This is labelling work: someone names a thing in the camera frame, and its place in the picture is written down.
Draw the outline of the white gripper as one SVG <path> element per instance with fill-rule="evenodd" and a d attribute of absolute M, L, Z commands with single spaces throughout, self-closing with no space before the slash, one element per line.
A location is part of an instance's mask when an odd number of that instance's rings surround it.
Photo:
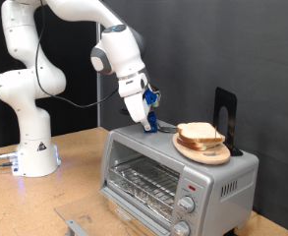
<path fill-rule="evenodd" d="M 131 115 L 131 118 L 135 122 L 141 122 L 146 131 L 151 130 L 151 126 L 147 121 L 147 115 L 150 106 L 147 104 L 144 95 L 141 92 L 126 96 L 124 102 Z"/>

